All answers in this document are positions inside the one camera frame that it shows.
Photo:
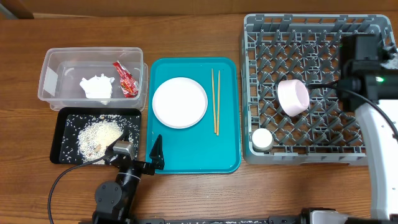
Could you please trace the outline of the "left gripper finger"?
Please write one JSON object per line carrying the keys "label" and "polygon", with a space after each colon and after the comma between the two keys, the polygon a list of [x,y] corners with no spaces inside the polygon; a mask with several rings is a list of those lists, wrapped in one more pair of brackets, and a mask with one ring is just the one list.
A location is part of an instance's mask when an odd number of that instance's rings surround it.
{"label": "left gripper finger", "polygon": [[113,141],[107,148],[107,151],[124,152],[124,139],[128,137],[128,131],[124,130],[122,135]]}
{"label": "left gripper finger", "polygon": [[151,159],[151,164],[154,165],[155,169],[163,170],[164,169],[164,154],[163,154],[163,147],[162,147],[162,135],[159,134],[155,143],[151,149],[149,154]]}

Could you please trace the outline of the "cooked rice pile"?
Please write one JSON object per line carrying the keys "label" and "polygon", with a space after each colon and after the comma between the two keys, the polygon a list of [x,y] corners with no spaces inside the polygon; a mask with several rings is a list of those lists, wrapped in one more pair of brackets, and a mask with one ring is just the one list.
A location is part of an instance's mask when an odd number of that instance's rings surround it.
{"label": "cooked rice pile", "polygon": [[138,156],[141,116],[118,114],[70,114],[66,118],[58,156],[62,164],[82,164],[104,155],[106,148],[124,132]]}

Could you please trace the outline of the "red sauce packet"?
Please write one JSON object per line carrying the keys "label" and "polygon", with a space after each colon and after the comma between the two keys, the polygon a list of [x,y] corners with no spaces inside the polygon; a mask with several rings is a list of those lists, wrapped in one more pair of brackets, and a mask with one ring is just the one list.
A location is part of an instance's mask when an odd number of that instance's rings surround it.
{"label": "red sauce packet", "polygon": [[120,86],[126,98],[134,98],[139,93],[139,82],[131,75],[131,73],[124,67],[120,61],[113,63],[116,71],[119,73]]}

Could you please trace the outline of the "white napkin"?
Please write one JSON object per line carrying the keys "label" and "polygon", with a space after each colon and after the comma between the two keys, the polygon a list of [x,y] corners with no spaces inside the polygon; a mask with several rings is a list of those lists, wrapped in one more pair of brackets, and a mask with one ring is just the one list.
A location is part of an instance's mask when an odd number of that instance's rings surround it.
{"label": "white napkin", "polygon": [[88,99],[100,99],[100,103],[107,105],[111,98],[114,82],[114,77],[107,77],[103,73],[100,77],[94,76],[89,80],[82,78],[80,86],[85,92]]}

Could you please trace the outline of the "white cylindrical cup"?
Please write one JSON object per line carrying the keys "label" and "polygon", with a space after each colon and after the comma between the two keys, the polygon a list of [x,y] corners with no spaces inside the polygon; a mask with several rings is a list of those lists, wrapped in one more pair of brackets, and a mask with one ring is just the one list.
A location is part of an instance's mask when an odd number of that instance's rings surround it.
{"label": "white cylindrical cup", "polygon": [[259,128],[252,133],[252,147],[257,152],[269,152],[274,146],[274,138],[266,128]]}

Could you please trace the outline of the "pink bowl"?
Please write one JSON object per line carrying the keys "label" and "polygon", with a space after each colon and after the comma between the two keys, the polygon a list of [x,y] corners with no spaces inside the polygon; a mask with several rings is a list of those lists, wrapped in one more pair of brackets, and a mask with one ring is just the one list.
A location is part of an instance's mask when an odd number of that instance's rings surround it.
{"label": "pink bowl", "polygon": [[310,104],[307,87],[300,80],[280,81],[277,86],[277,99],[288,116],[303,113]]}

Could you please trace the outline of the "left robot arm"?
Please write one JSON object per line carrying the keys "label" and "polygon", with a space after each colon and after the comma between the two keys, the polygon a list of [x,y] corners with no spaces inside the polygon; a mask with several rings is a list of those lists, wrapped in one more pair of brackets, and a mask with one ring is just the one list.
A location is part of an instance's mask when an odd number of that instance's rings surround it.
{"label": "left robot arm", "polygon": [[158,135],[150,152],[150,162],[134,159],[134,145],[128,132],[112,142],[105,150],[105,162],[119,169],[114,181],[100,184],[95,192],[96,209],[93,223],[137,223],[130,214],[142,175],[154,175],[164,168],[162,136]]}

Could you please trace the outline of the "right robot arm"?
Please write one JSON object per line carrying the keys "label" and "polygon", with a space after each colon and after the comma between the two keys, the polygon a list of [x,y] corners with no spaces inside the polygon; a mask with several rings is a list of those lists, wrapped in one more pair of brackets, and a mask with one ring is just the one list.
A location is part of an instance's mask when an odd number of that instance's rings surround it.
{"label": "right robot arm", "polygon": [[375,34],[353,34],[341,38],[339,55],[340,79],[308,88],[335,90],[343,110],[355,115],[368,157],[371,217],[310,212],[308,220],[397,223],[397,69],[385,67],[397,58],[396,46]]}

